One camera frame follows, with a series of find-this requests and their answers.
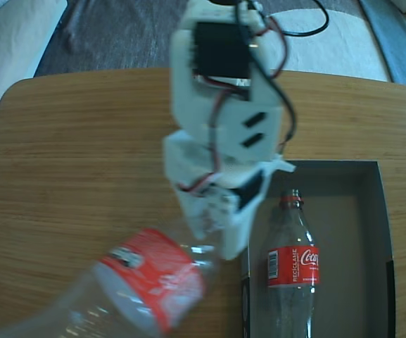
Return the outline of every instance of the red bottle label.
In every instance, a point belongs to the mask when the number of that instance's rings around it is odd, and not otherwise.
[[[268,251],[268,286],[319,283],[318,248],[285,246]]]
[[[194,262],[178,244],[157,230],[143,230],[100,262],[112,268],[139,295],[164,333],[205,291]]]

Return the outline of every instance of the robotic arm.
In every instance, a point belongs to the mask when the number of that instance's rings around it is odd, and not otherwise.
[[[227,260],[246,248],[272,174],[294,170],[277,154],[281,98],[252,62],[251,54],[272,68],[259,6],[190,0],[171,44],[172,113],[182,129],[165,138],[165,174],[197,236],[203,213],[223,228]]]

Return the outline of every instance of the coca-cola logo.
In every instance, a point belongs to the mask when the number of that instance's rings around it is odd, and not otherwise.
[[[304,251],[303,255],[301,255],[301,265],[318,266],[318,254],[312,253],[310,249]]]

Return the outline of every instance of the red wire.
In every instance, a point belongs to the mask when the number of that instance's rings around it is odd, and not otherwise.
[[[272,22],[272,26],[274,26],[274,27],[271,28],[270,25],[268,25],[265,29],[257,32],[255,36],[256,37],[261,37],[265,33],[267,33],[268,31],[274,30],[279,35],[279,37],[281,38],[282,46],[284,47],[284,57],[282,58],[282,61],[279,64],[279,67],[271,75],[271,77],[274,79],[274,78],[278,77],[279,74],[281,74],[284,66],[286,65],[287,58],[288,58],[288,44],[287,44],[286,36],[284,35],[284,32],[281,29],[281,26],[279,25],[277,20],[275,18],[273,18],[272,16],[269,17],[269,20]]]
[[[239,88],[238,88],[236,85],[234,85],[234,84],[230,84],[230,83],[227,83],[227,82],[218,81],[218,80],[212,79],[211,77],[208,77],[208,76],[205,76],[205,75],[203,76],[203,79],[204,79],[205,82],[207,82],[207,83],[210,84],[210,85],[214,85],[214,86],[218,86],[218,87],[223,87],[223,88],[226,88],[226,89],[232,89],[232,90],[234,90],[234,91],[236,91],[236,90],[239,89]]]
[[[282,58],[281,63],[279,64],[279,67],[276,69],[276,71],[272,74],[272,78],[276,78],[281,74],[281,71],[283,70],[284,66],[286,65],[287,58],[288,58],[288,44],[287,44],[287,39],[286,36],[284,35],[284,32],[281,29],[281,26],[279,26],[279,23],[275,18],[272,16],[269,17],[270,21],[272,21],[274,25],[274,31],[281,37],[282,41],[282,46],[284,48],[284,57]]]
[[[216,140],[216,127],[217,127],[217,121],[220,116],[220,111],[223,103],[226,101],[229,95],[231,95],[234,92],[232,89],[224,89],[220,92],[218,95],[215,105],[212,108],[212,114],[209,119],[209,128],[211,129],[211,132],[214,132],[214,136],[210,137],[210,152],[212,154],[212,172],[208,173],[199,179],[197,179],[190,187],[185,187],[183,184],[178,184],[178,187],[183,191],[183,192],[188,192],[188,193],[194,193],[197,190],[199,190],[201,187],[204,187],[207,185],[213,176],[218,174],[221,169],[221,163],[220,163],[220,156],[217,151],[217,140]]]

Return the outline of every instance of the gray rug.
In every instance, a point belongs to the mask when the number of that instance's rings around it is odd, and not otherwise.
[[[361,17],[357,0],[322,0]],[[68,0],[36,76],[114,68],[166,67],[170,36],[187,0]],[[266,13],[314,8],[311,0],[261,1]]]
[[[406,85],[406,24],[399,10],[389,0],[360,0],[392,81]]]

